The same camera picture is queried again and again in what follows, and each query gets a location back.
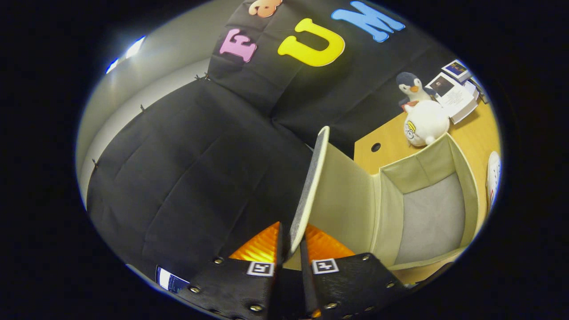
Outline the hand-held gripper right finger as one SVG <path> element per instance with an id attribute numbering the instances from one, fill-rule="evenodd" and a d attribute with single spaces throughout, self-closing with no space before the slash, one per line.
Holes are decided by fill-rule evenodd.
<path id="1" fill-rule="evenodd" d="M 313 225 L 300 250 L 305 305 L 314 320 L 369 320 L 410 291 L 374 254 L 354 253 Z"/>

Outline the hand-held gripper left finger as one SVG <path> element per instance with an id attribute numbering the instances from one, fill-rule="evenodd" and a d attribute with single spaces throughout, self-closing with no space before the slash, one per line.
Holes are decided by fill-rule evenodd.
<path id="1" fill-rule="evenodd" d="M 177 295 L 219 320 L 267 320 L 282 251 L 283 227 L 277 221 L 234 253 L 214 257 Z"/>

